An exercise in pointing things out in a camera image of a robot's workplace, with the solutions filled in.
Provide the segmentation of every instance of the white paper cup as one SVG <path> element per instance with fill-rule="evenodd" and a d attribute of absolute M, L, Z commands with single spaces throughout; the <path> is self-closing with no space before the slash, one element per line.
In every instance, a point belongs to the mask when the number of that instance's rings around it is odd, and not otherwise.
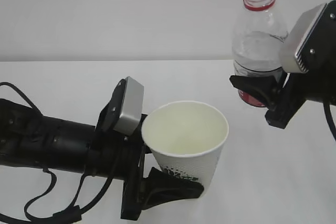
<path fill-rule="evenodd" d="M 200 182 L 206 191 L 229 126 L 224 115 L 213 106 L 178 101 L 148 115 L 141 132 L 162 171 Z"/>

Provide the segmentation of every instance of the red bottle label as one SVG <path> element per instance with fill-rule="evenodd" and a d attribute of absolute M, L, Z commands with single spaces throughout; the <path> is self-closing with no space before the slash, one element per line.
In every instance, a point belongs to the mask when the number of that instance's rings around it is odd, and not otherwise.
<path fill-rule="evenodd" d="M 248 93 L 238 90 L 238 94 L 240 96 L 240 98 L 246 102 L 247 104 L 250 104 L 252 106 L 255 107 L 265 107 L 265 105 L 263 105 L 261 102 L 259 102 L 257 99 L 255 99 L 254 97 L 250 96 Z"/>

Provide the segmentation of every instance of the black cable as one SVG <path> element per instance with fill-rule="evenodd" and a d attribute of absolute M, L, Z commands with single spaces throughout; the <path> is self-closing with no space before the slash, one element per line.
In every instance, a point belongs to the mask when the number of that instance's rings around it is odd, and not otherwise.
<path fill-rule="evenodd" d="M 106 179 L 103 187 L 101 188 L 101 190 L 99 191 L 99 193 L 95 196 L 95 198 L 90 203 L 88 203 L 85 207 L 83 207 L 82 209 L 80 209 L 80 213 L 81 214 L 86 213 L 92 207 L 94 207 L 101 200 L 101 198 L 104 196 L 104 194 L 106 193 L 106 191 L 109 189 L 109 186 L 111 185 L 112 180 L 114 179 L 114 174 L 115 174 L 115 171 L 116 171 L 116 167 L 117 167 L 117 164 L 118 164 L 118 161 L 119 161 L 119 155 L 120 155 L 120 152 L 118 151 L 118 149 L 116 149 L 115 152 L 116 152 L 114 154 L 115 155 L 115 159 L 113 161 L 112 168 L 111 168 L 111 171 L 109 173 L 108 178 Z"/>
<path fill-rule="evenodd" d="M 0 82 L 0 86 L 8 86 L 12 88 L 16 93 L 18 93 L 19 96 L 22 97 L 23 100 L 25 100 L 26 103 L 29 104 L 29 106 L 35 110 L 38 114 L 42 115 L 41 111 L 35 106 L 35 104 L 22 92 L 18 87 L 16 87 L 14 84 L 11 84 L 9 82 Z"/>
<path fill-rule="evenodd" d="M 78 199 L 78 196 L 79 196 L 79 193 L 80 193 L 80 190 L 82 189 L 82 186 L 83 186 L 83 183 L 84 183 L 84 180 L 85 178 L 88 176 L 88 174 L 82 174 L 82 176 L 80 177 L 80 181 L 79 181 L 79 186 L 78 186 L 78 189 L 77 189 L 77 192 L 75 194 L 75 197 L 73 198 L 72 202 L 68 205 L 68 207 L 66 208 L 67 209 L 70 209 L 71 207 L 74 207 L 75 204 L 76 204 L 76 201 Z"/>
<path fill-rule="evenodd" d="M 24 207 L 24 211 L 25 211 L 25 216 L 27 217 L 28 220 L 31 221 L 37 221 L 40 220 L 41 218 L 35 217 L 33 215 L 31 215 L 30 213 L 28 213 L 28 208 L 35 202 L 37 201 L 39 198 L 42 198 L 43 196 L 46 196 L 48 193 L 51 192 L 51 190 L 53 190 L 53 188 L 56 185 L 56 181 L 57 181 L 57 177 L 55 175 L 55 173 L 49 171 L 47 168 L 43 169 L 44 173 L 50 174 L 51 175 L 51 182 L 50 185 L 48 187 L 48 189 L 41 195 L 35 197 L 34 199 L 31 199 L 30 201 L 27 202 L 27 204 Z"/>
<path fill-rule="evenodd" d="M 108 190 L 114 178 L 114 174 L 115 174 L 116 167 L 117 167 L 118 160 L 119 160 L 119 154 L 120 152 L 116 151 L 115 159 L 113 161 L 109 176 L 106 179 L 99 193 L 95 196 L 95 198 L 90 203 L 88 203 L 86 206 L 84 206 L 83 208 L 79 210 L 79 213 L 81 215 L 85 214 L 87 211 L 93 208 L 101 200 L 101 198 L 104 196 L 104 194 Z M 36 221 L 19 220 L 19 219 L 15 219 L 15 218 L 0 214 L 0 221 L 7 223 L 7 224 L 63 224 L 63 223 L 66 224 L 66 223 L 71 222 L 69 220 L 71 217 L 69 217 L 69 215 L 62 214 L 62 213 L 63 211 L 56 213 L 56 215 L 53 215 L 52 217 L 41 218 Z"/>
<path fill-rule="evenodd" d="M 327 124 L 331 131 L 331 134 L 336 140 L 336 126 L 335 126 L 334 120 L 331 115 L 330 102 L 328 100 L 323 101 L 323 108 L 324 108 L 324 114 L 326 115 L 325 119 L 327 119 Z"/>

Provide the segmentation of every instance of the water bottle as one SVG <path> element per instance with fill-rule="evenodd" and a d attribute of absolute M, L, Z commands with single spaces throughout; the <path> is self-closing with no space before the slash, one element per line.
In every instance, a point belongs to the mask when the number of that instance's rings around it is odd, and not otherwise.
<path fill-rule="evenodd" d="M 232 41 L 235 74 L 274 76 L 279 80 L 282 68 L 278 53 L 287 36 L 287 27 L 276 7 L 276 0 L 243 0 Z M 264 107 L 249 94 L 240 90 L 238 93 L 246 103 Z"/>

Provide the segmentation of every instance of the white table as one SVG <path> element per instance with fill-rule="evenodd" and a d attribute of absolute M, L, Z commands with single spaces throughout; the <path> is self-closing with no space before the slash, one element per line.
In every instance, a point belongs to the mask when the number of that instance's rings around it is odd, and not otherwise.
<path fill-rule="evenodd" d="M 232 59 L 243 0 L 0 0 L 0 60 Z M 277 0 L 288 28 L 331 0 Z"/>
<path fill-rule="evenodd" d="M 143 112 L 176 100 L 198 100 L 220 109 L 230 133 L 213 183 L 198 200 L 184 200 L 144 211 L 143 224 L 328 224 L 336 220 L 336 143 L 322 104 L 307 102 L 285 130 L 267 125 L 265 109 L 238 98 L 230 85 L 232 61 L 2 62 L 0 81 L 20 87 L 48 116 L 96 124 L 114 86 L 128 75 L 145 86 Z M 10 89 L 0 97 L 20 102 Z M 156 166 L 150 155 L 146 173 Z M 56 188 L 30 212 L 50 216 L 71 201 L 79 174 L 56 171 Z M 78 203 L 100 190 L 104 178 L 88 178 Z M 23 206 L 50 183 L 49 175 L 29 168 L 0 166 L 0 212 L 24 218 Z M 82 223 L 133 223 L 120 220 L 122 182 Z"/>

